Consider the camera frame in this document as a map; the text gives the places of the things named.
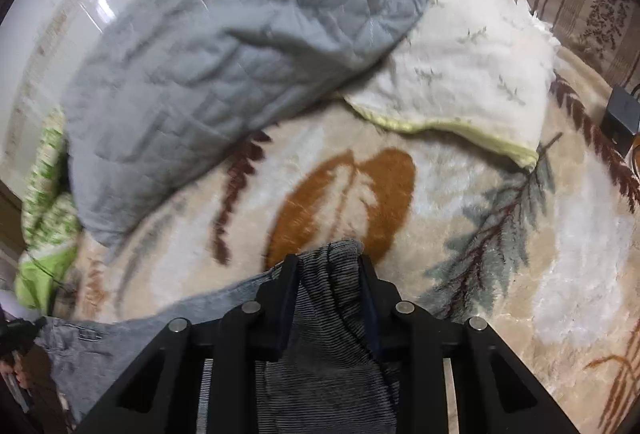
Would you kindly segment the grey blue denim pants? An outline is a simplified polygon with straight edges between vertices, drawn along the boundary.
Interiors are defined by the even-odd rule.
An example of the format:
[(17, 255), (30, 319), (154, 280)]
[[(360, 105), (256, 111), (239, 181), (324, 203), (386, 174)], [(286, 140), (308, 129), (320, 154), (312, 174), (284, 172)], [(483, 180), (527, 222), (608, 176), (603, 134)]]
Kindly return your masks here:
[[(288, 348), (278, 362), (256, 367), (258, 422), (264, 433), (393, 433), (398, 375), (376, 362), (362, 321), (352, 239), (300, 254), (302, 276)], [(171, 319), (218, 319), (249, 301), (269, 269), (228, 288), (187, 298), (154, 316), (117, 324), (50, 318), (37, 344), (52, 362), (52, 378), (77, 420)]]

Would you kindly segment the beige leaf pattern bedspread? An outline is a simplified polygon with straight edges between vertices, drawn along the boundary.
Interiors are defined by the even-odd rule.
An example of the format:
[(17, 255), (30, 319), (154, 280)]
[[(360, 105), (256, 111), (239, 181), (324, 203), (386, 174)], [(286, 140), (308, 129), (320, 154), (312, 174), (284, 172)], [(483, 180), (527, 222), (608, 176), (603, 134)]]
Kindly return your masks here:
[(407, 300), (486, 318), (580, 432), (620, 432), (639, 401), (639, 183), (600, 132), (608, 82), (570, 50), (555, 70), (533, 171), (328, 102), (179, 190), (115, 255), (82, 234), (55, 313), (150, 316), (356, 239)]

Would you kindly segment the green patterned quilt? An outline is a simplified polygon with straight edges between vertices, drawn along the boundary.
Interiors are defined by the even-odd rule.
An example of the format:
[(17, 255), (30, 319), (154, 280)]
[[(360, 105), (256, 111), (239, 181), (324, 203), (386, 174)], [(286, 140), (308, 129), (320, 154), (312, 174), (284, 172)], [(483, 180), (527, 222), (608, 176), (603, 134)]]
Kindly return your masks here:
[(66, 120), (60, 108), (44, 120), (21, 212), (26, 250), (14, 282), (17, 301), (47, 314), (77, 255), (81, 224), (68, 181)]

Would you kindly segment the black power adapter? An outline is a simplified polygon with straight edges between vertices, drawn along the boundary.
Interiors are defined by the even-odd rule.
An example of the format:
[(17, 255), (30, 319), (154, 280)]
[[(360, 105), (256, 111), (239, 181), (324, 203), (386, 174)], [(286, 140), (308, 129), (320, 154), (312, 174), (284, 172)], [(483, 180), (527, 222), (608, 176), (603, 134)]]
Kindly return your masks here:
[(639, 131), (640, 106), (621, 86), (614, 86), (605, 108), (600, 130), (624, 158)]

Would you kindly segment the white fuzzy blanket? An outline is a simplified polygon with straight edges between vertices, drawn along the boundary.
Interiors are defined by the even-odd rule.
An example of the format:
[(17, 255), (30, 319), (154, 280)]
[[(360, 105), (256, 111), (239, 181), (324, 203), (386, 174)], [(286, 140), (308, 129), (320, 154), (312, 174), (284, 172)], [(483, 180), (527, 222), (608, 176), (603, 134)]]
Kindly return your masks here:
[(530, 171), (559, 48), (526, 0), (428, 0), (378, 68), (341, 95), (381, 128), (453, 132)]

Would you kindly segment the grey quilted pillow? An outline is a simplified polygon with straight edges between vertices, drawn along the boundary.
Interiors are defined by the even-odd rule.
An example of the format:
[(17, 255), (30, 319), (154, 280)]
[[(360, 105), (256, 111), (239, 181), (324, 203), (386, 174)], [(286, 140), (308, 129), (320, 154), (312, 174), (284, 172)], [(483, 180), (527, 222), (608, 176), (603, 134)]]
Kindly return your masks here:
[(79, 219), (112, 246), (240, 140), (389, 53), (427, 0), (134, 0), (66, 88)]

